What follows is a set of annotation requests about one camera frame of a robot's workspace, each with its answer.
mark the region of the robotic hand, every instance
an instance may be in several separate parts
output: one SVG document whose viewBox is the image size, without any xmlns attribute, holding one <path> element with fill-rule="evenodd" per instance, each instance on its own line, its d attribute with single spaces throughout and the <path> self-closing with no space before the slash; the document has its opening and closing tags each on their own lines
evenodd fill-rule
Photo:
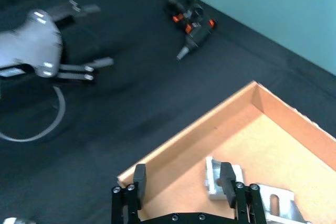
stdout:
<svg viewBox="0 0 336 224">
<path fill-rule="evenodd" d="M 111 224 L 311 224 L 305 221 L 293 200 L 293 192 L 262 184 L 245 185 L 238 182 L 231 163 L 218 162 L 216 173 L 223 195 L 226 196 L 234 219 L 204 212 L 174 212 L 153 219 L 141 220 L 138 211 L 143 208 L 147 184 L 146 165 L 137 164 L 133 182 L 126 188 L 112 188 Z M 281 195 L 279 214 L 271 212 L 271 195 Z M 36 224 L 33 221 L 13 222 L 8 218 L 3 224 Z"/>
<path fill-rule="evenodd" d="M 64 50 L 60 29 L 75 22 L 75 18 L 100 11 L 97 5 L 81 7 L 73 0 L 46 11 L 32 10 L 26 22 L 17 29 L 0 33 L 0 79 L 30 72 L 42 78 L 93 81 L 95 69 L 113 65 L 106 57 L 84 65 L 61 64 Z M 15 139 L 0 132 L 0 138 L 12 142 L 30 142 L 44 137 L 62 121 L 66 104 L 61 89 L 54 86 L 59 111 L 44 131 L 26 139 Z"/>
</svg>

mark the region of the metal bracket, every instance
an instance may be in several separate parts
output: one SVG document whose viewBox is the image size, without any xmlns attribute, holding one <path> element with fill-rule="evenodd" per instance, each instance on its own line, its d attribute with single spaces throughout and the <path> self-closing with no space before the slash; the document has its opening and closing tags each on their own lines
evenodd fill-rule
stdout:
<svg viewBox="0 0 336 224">
<path fill-rule="evenodd" d="M 222 186 L 219 185 L 221 162 L 215 160 L 213 157 L 206 157 L 206 178 L 205 186 L 207 188 L 209 199 L 223 200 L 227 199 L 223 192 Z M 236 175 L 236 181 L 244 183 L 243 170 L 240 165 L 232 165 L 233 171 Z"/>
<path fill-rule="evenodd" d="M 305 221 L 300 210 L 295 204 L 294 193 L 289 190 L 258 184 L 260 195 L 264 206 L 265 216 L 268 223 L 282 224 L 310 224 Z M 271 214 L 271 196 L 275 195 L 279 199 L 279 216 Z"/>
</svg>

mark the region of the wooden tray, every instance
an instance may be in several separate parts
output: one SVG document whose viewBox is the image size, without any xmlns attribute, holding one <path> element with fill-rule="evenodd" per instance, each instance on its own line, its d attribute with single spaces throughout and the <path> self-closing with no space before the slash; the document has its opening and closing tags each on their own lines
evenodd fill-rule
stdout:
<svg viewBox="0 0 336 224">
<path fill-rule="evenodd" d="M 305 220 L 336 223 L 335 139 L 255 82 L 138 162 L 148 176 L 140 217 L 207 212 L 232 218 L 226 201 L 207 197 L 206 156 L 241 165 L 245 184 L 294 191 Z M 122 173 L 119 184 L 132 183 L 133 172 L 134 166 Z"/>
</svg>

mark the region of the black fabric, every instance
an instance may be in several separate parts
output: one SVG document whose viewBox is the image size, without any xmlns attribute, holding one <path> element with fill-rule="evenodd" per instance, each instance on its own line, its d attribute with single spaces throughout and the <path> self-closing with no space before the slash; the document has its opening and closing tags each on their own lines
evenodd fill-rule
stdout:
<svg viewBox="0 0 336 224">
<path fill-rule="evenodd" d="M 11 7 L 0 13 L 0 30 L 19 25 L 32 8 L 63 1 Z M 109 223 L 116 176 L 252 80 L 336 136 L 335 76 L 213 8 L 205 6 L 218 30 L 177 62 L 184 34 L 164 15 L 165 0 L 76 1 L 96 3 L 102 12 L 64 31 L 69 62 L 112 56 L 115 66 L 103 69 L 95 86 L 63 87 L 67 116 L 56 135 L 31 144 L 0 142 L 0 219 Z M 56 102 L 47 84 L 33 78 L 5 90 L 4 99 L 25 94 L 21 102 L 2 100 L 2 118 L 17 117 L 1 127 L 26 133 L 45 122 L 32 111 Z"/>
</svg>

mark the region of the screw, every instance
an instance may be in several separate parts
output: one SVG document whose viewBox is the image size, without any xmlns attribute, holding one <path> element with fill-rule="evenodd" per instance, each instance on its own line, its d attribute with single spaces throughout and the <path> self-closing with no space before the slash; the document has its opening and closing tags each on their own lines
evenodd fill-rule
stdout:
<svg viewBox="0 0 336 224">
<path fill-rule="evenodd" d="M 129 185 L 128 187 L 127 187 L 127 190 L 128 191 L 132 191 L 132 190 L 134 190 L 135 189 L 135 186 L 133 185 L 133 184 L 131 184 L 131 185 Z"/>
<path fill-rule="evenodd" d="M 121 188 L 119 186 L 116 186 L 114 189 L 113 189 L 113 192 L 115 194 L 117 194 L 118 192 L 120 192 Z"/>
<path fill-rule="evenodd" d="M 94 69 L 92 67 L 89 66 L 85 66 L 84 67 L 86 71 L 92 72 Z"/>
<path fill-rule="evenodd" d="M 256 184 L 252 184 L 252 185 L 251 185 L 251 189 L 252 189 L 252 190 L 258 190 L 258 189 L 259 189 L 259 186 L 256 185 Z"/>
<path fill-rule="evenodd" d="M 177 221 L 178 220 L 178 215 L 177 214 L 172 214 L 172 220 Z"/>
<path fill-rule="evenodd" d="M 205 220 L 205 214 L 199 214 L 198 218 L 199 220 Z"/>
<path fill-rule="evenodd" d="M 84 75 L 84 78 L 87 79 L 87 80 L 89 80 L 89 81 L 93 80 L 93 76 L 91 76 L 89 74 Z"/>
<path fill-rule="evenodd" d="M 243 184 L 242 182 L 238 182 L 238 183 L 236 184 L 236 187 L 238 187 L 238 188 L 243 188 L 243 187 L 244 187 L 244 184 Z"/>
</svg>

